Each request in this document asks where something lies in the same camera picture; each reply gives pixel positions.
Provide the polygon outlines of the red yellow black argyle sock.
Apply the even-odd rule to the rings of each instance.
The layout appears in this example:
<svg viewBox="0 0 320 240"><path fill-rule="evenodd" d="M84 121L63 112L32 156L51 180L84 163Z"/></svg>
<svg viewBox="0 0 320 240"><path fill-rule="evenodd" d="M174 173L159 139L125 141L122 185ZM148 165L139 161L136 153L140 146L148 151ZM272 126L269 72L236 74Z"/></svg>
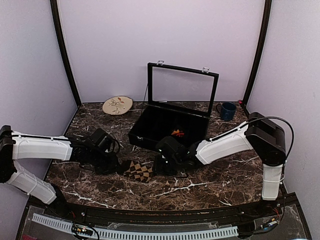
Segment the red yellow black argyle sock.
<svg viewBox="0 0 320 240"><path fill-rule="evenodd" d="M185 134L186 134L185 128L182 127L181 125L176 125L173 127L170 135L173 137L183 138Z"/></svg>

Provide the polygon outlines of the brown tan argyle sock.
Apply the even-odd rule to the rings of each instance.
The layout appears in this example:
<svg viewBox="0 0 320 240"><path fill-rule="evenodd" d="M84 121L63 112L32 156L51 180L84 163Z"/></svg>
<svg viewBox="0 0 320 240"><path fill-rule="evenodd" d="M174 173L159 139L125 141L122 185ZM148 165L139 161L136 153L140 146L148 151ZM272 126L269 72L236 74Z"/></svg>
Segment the brown tan argyle sock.
<svg viewBox="0 0 320 240"><path fill-rule="evenodd" d="M124 161L119 167L118 174L141 183L148 183L154 175L152 167L133 160Z"/></svg>

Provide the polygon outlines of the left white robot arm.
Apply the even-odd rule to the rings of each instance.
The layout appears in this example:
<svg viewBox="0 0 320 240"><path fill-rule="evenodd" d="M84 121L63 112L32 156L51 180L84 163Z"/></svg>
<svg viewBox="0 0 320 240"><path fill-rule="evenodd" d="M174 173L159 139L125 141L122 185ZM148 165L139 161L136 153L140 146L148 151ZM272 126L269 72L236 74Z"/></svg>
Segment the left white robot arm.
<svg viewBox="0 0 320 240"><path fill-rule="evenodd" d="M46 205L60 218L67 218L70 206L58 187L39 179L24 169L21 159L51 159L91 165L98 175L108 175L120 168L119 142L97 129L92 135L40 136L13 131L9 125L0 129L0 182L12 185Z"/></svg>

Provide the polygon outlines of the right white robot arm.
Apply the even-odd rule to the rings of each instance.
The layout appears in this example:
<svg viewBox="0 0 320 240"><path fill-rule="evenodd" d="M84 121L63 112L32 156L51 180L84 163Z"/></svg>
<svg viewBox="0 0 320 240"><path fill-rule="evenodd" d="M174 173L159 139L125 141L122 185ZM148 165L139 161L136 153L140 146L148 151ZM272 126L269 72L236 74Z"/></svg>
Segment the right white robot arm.
<svg viewBox="0 0 320 240"><path fill-rule="evenodd" d="M262 201L255 205L255 213L266 217L275 208L280 183L285 174L285 165L292 148L286 147L284 129L274 123L283 118L263 116L258 112L249 115L248 120L218 136L192 143L189 147L179 143L174 137L166 136L155 149L159 153L153 164L157 174L174 176L182 171L198 169L216 160L254 150L263 164Z"/></svg>

